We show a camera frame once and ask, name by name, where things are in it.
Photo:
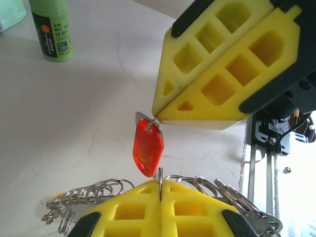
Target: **bottle label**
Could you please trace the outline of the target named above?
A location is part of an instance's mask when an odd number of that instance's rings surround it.
[[[53,58],[71,53],[68,17],[45,17],[32,12],[42,52]]]

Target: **orange plastic key tag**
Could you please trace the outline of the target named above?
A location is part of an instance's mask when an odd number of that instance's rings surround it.
[[[133,157],[138,169],[145,176],[154,176],[163,148],[163,137],[159,125],[137,112]]]

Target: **mint green object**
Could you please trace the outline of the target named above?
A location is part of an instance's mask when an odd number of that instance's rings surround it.
[[[25,16],[22,0],[0,0],[0,32],[15,25]]]
[[[29,2],[44,57],[53,62],[70,59],[72,44],[66,0],[29,0]]]

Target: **cable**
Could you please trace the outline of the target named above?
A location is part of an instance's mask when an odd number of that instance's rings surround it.
[[[299,128],[300,126],[302,126],[302,125],[307,121],[307,119],[311,116],[311,114],[312,114],[312,113],[305,114],[305,115],[302,117],[302,119],[301,119],[297,124],[295,124],[293,127],[291,127],[290,130],[288,130],[287,132],[285,132],[284,134],[282,134],[279,139],[277,139],[276,144],[275,144],[275,146],[274,146],[274,152],[279,153],[279,154],[282,153],[282,147],[281,147],[281,141],[282,141],[282,139],[283,139],[287,134],[289,134],[290,132],[292,132],[292,131],[296,130],[297,128]]]

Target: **yellow foam block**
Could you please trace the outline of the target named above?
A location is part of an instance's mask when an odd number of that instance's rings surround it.
[[[91,237],[234,237],[222,216],[238,211],[223,202],[171,180],[149,181],[100,204],[85,215],[100,212]]]
[[[164,37],[156,116],[219,56],[273,11],[269,0],[215,0],[178,38]]]
[[[293,20],[300,13],[298,6],[287,13],[276,8],[164,107],[158,120],[208,127],[215,120],[247,118],[239,105],[297,60],[300,27]]]

